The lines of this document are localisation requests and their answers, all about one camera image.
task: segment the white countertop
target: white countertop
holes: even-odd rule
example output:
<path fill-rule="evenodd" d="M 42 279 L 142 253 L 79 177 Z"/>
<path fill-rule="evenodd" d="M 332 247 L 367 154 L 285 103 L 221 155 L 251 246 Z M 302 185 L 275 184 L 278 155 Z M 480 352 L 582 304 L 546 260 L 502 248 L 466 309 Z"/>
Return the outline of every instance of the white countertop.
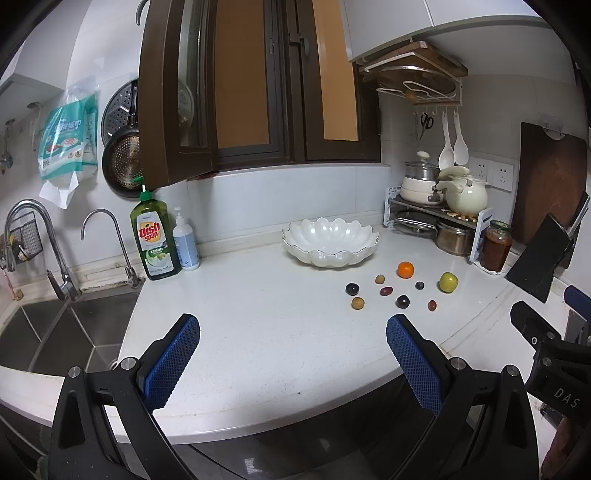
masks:
<path fill-rule="evenodd" d="M 409 280 L 395 273 L 401 261 L 415 266 Z M 459 278 L 453 294 L 437 289 L 445 271 Z M 383 286 L 394 288 L 388 297 L 379 295 L 378 274 L 386 276 Z M 416 281 L 425 289 L 416 290 Z M 361 288 L 362 310 L 350 306 L 349 282 Z M 182 313 L 195 315 L 200 344 L 165 408 L 154 412 L 158 423 L 172 443 L 262 432 L 335 408 L 399 375 L 385 327 L 401 312 L 395 301 L 402 294 L 410 298 L 404 313 L 417 330 L 447 353 L 461 354 L 473 368 L 498 371 L 499 365 L 513 363 L 528 376 L 534 352 L 508 316 L 518 297 L 543 316 L 560 317 L 557 323 L 547 318 L 559 331 L 562 323 L 566 327 L 566 308 L 557 295 L 543 305 L 430 240 L 382 230 L 376 253 L 343 270 L 301 264 L 281 244 L 272 244 L 207 257 L 195 271 L 147 281 L 119 359 L 140 356 Z M 435 312 L 427 309 L 431 299 L 438 304 Z M 514 351 L 482 340 L 493 327 L 515 332 Z M 469 348 L 475 338 L 490 346 L 489 367 L 481 358 L 485 350 Z M 0 401 L 50 425 L 61 382 L 0 367 Z M 115 409 L 108 413 L 118 440 L 128 441 Z"/>

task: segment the white decorative bowl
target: white decorative bowl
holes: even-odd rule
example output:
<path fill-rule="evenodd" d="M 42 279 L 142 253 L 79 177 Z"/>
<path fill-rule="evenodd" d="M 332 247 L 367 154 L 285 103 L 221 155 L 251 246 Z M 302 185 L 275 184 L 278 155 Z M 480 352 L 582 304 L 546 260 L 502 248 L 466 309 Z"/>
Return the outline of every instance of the white decorative bowl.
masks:
<path fill-rule="evenodd" d="M 303 220 L 283 230 L 283 243 L 289 253 L 301 262 L 327 268 L 361 262 L 374 253 L 378 238 L 379 233 L 370 226 L 361 226 L 357 220 L 347 223 L 342 218 L 334 222 L 326 218 Z"/>

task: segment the brown window frame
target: brown window frame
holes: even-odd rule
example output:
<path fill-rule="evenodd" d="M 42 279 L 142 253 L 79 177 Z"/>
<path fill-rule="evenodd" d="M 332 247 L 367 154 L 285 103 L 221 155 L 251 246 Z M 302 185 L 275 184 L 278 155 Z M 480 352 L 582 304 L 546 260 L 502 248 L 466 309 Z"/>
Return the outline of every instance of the brown window frame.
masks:
<path fill-rule="evenodd" d="M 285 131 L 285 75 L 281 2 L 263 0 L 269 143 L 218 149 L 221 170 L 289 163 Z"/>
<path fill-rule="evenodd" d="M 322 86 L 314 8 L 312 0 L 295 0 L 295 5 L 297 35 L 302 39 L 299 51 L 306 135 L 306 160 L 380 161 L 378 92 L 363 84 L 362 76 L 355 63 L 352 64 L 352 67 L 356 91 L 359 140 L 326 140 L 324 138 Z M 305 49 L 309 49 L 308 55 L 305 54 Z"/>
<path fill-rule="evenodd" d="M 139 63 L 138 124 L 146 188 L 154 189 L 217 169 L 213 41 L 217 0 L 202 0 L 199 94 L 194 121 L 202 147 L 180 144 L 178 46 L 185 0 L 152 0 Z"/>

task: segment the white ladle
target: white ladle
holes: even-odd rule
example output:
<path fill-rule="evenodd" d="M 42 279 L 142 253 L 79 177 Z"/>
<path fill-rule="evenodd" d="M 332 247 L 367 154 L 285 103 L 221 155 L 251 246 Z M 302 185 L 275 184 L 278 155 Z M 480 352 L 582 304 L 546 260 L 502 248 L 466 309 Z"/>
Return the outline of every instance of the white ladle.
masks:
<path fill-rule="evenodd" d="M 443 135 L 445 136 L 445 147 L 443 147 L 439 155 L 439 170 L 444 170 L 445 168 L 453 167 L 454 162 L 452 143 L 449 140 L 449 126 L 447 124 L 446 112 L 441 114 L 441 122 L 443 124 Z"/>
<path fill-rule="evenodd" d="M 453 156 L 458 165 L 466 165 L 470 157 L 468 153 L 468 145 L 464 142 L 462 130 L 460 129 L 460 114 L 453 112 L 453 123 L 456 126 L 456 144 L 453 146 Z"/>

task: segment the cutting board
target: cutting board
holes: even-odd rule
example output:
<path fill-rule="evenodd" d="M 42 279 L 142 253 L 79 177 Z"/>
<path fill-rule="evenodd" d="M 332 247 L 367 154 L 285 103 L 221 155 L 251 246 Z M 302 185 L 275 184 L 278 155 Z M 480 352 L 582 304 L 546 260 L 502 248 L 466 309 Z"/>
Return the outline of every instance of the cutting board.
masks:
<path fill-rule="evenodd" d="M 566 135 L 550 138 L 539 125 L 521 124 L 519 181 L 513 212 L 513 238 L 528 245 L 547 213 L 570 225 L 585 190 L 587 144 Z"/>

